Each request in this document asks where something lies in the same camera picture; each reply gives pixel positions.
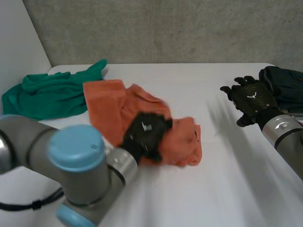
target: concrete wall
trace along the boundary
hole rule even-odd
[[[23,0],[53,66],[267,62],[303,71],[302,0]]]

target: black cable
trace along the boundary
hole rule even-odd
[[[52,202],[55,202],[59,198],[61,198],[64,195],[62,188],[59,188],[56,190],[53,194],[49,195],[43,200],[36,200],[32,202],[31,204],[27,205],[19,205],[19,204],[5,204],[0,203],[0,210],[6,210],[6,211],[22,211],[22,210],[38,210],[42,206],[48,205]]]

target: orange towel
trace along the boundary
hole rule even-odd
[[[128,89],[121,80],[94,81],[83,84],[91,124],[113,145],[122,143],[123,135],[139,112],[162,114],[171,118],[166,103],[134,84]],[[187,117],[174,120],[173,128],[159,145],[160,163],[142,158],[142,165],[196,166],[202,158],[200,126]]]

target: green towel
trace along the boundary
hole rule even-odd
[[[87,70],[71,74],[35,74],[2,96],[3,114],[17,114],[44,120],[79,115],[87,110],[83,83],[101,80],[101,71],[107,64],[101,60]]]

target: white tabletop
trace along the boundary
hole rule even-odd
[[[239,128],[241,116],[220,86],[234,84],[269,64],[115,64],[105,79],[138,84],[165,100],[175,118],[192,116],[201,125],[203,158],[198,166],[140,167],[101,227],[302,227],[303,183],[262,136],[257,125]],[[49,72],[85,70],[56,66]],[[56,128],[89,124],[87,112],[56,121]],[[19,168],[0,176],[0,201],[29,202],[58,184]],[[62,227],[54,214],[61,201],[40,211],[4,213],[0,226]]]

